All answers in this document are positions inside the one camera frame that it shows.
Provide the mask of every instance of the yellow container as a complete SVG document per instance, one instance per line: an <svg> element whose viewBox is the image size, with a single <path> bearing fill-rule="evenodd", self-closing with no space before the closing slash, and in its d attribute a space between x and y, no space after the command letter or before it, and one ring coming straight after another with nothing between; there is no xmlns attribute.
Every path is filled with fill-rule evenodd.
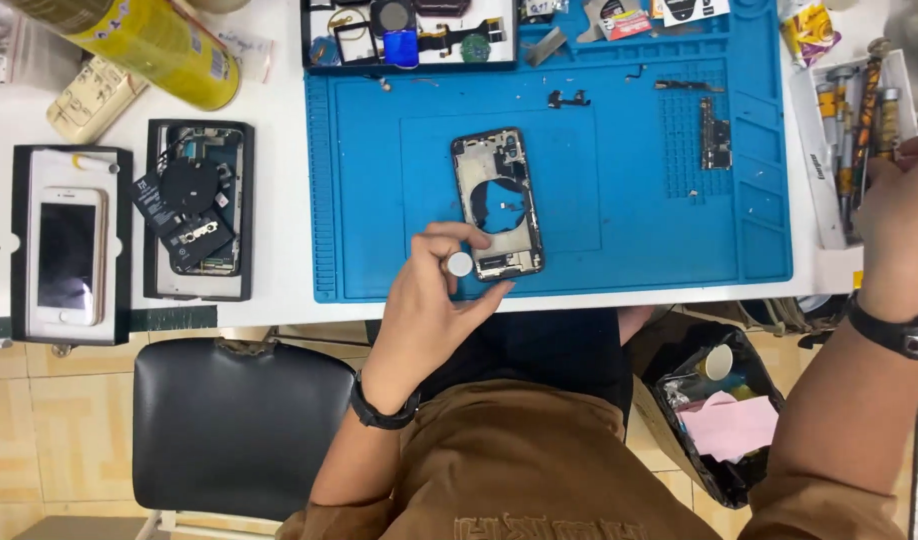
<svg viewBox="0 0 918 540"><path fill-rule="evenodd" d="M239 67L225 45L169 0L8 1L204 111L225 106L239 89Z"/></svg>

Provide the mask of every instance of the white iphone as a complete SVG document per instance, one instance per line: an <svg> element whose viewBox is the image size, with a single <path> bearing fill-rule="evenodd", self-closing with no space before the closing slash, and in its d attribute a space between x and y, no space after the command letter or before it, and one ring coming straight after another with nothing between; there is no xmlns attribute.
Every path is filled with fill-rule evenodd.
<svg viewBox="0 0 918 540"><path fill-rule="evenodd" d="M93 326L103 319L105 192L46 187L29 227L30 318Z"/></svg>

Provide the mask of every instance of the blue silicone repair mat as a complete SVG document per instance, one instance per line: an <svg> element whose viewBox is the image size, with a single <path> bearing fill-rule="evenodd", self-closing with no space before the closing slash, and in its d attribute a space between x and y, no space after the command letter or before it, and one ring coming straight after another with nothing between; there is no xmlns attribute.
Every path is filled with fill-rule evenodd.
<svg viewBox="0 0 918 540"><path fill-rule="evenodd" d="M306 77L316 300L384 300L410 236L463 218L450 142L505 127L522 132L546 254L513 296L792 276L775 0L582 44L588 21L572 4L552 24L520 27L523 58L555 26L569 38L536 69L396 75L389 92L363 77ZM725 92L658 91L657 79ZM579 89L589 106L548 107L550 92ZM705 96L731 124L729 170L700 167ZM485 287L467 276L460 296Z"/></svg>

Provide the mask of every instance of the paper cup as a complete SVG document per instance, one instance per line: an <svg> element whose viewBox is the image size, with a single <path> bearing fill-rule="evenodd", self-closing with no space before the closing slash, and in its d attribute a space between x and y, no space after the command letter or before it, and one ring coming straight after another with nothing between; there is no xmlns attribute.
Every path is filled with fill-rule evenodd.
<svg viewBox="0 0 918 540"><path fill-rule="evenodd" d="M723 343L708 354L703 361L699 362L699 374L705 376L710 381L721 381L732 371L732 350L729 345Z"/></svg>

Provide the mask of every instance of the black chair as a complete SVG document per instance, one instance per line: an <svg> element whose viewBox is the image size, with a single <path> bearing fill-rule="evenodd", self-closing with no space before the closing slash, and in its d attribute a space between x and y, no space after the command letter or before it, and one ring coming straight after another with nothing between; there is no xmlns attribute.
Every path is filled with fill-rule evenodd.
<svg viewBox="0 0 918 540"><path fill-rule="evenodd" d="M177 510L284 521L304 509L354 376L332 356L284 344L145 347L135 360L132 483L136 501L159 511L147 529L202 533L174 528Z"/></svg>

